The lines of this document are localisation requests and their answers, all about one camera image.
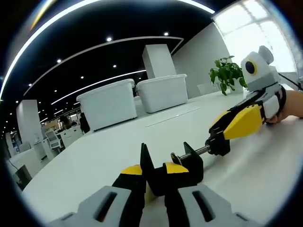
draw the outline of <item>plastic container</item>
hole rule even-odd
[[[148,79],[137,84],[147,113],[164,110],[188,101],[186,74]]]
[[[77,97],[91,130],[137,117],[133,86],[133,79],[125,79]]]

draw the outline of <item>green leaves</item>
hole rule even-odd
[[[239,79],[239,83],[242,87],[247,87],[246,82],[244,80],[242,69],[236,63],[228,62],[229,59],[234,56],[229,56],[228,58],[221,58],[220,60],[215,60],[214,63],[217,69],[210,69],[210,78],[211,82],[214,83],[215,78],[218,77],[220,81],[220,86],[222,93],[226,94],[227,86],[231,88],[231,90],[235,90],[233,86],[235,86],[234,79]]]

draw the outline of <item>ceiling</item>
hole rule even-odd
[[[6,74],[19,48],[34,31],[63,9],[79,1],[56,1],[31,32],[24,28],[28,28],[28,18],[33,17],[32,12],[37,11],[36,6],[40,1],[19,1],[19,4],[14,2],[8,6],[7,14],[1,15],[1,21],[5,23],[4,42],[0,45],[0,75]],[[233,2],[196,1],[215,11]],[[142,52],[145,45],[167,44],[170,51],[178,45],[179,39],[163,38],[164,32],[169,32],[169,36],[184,39],[180,48],[210,23],[210,13],[175,0],[104,0],[75,10],[49,26],[21,55],[1,98],[3,101],[0,103],[0,128],[6,126],[5,131],[11,131],[13,127],[18,128],[15,116],[18,105],[16,101],[20,103],[22,99],[37,99],[41,102],[38,104],[41,111],[40,120],[46,117],[52,119],[56,109],[70,111],[75,107],[73,104],[76,103],[76,97],[88,90],[127,78],[134,79],[136,83],[147,79],[146,72],[131,74],[99,83],[51,105],[59,98],[90,84],[143,70]],[[114,41],[142,36],[158,38],[118,42],[80,54],[47,73],[24,96],[29,88],[28,84],[34,83],[50,68],[56,66],[57,59],[64,60],[90,47],[107,43],[106,38],[109,36]]]

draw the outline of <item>robot eye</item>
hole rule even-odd
[[[252,63],[251,61],[247,61],[245,63],[245,68],[246,68],[247,72],[250,73],[250,74],[255,74],[256,71],[257,71],[257,68],[256,68],[255,64]]]

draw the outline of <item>white robot head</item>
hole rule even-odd
[[[245,82],[249,91],[260,90],[277,82],[277,71],[269,66],[274,56],[268,48],[260,46],[259,52],[251,52],[241,62]]]

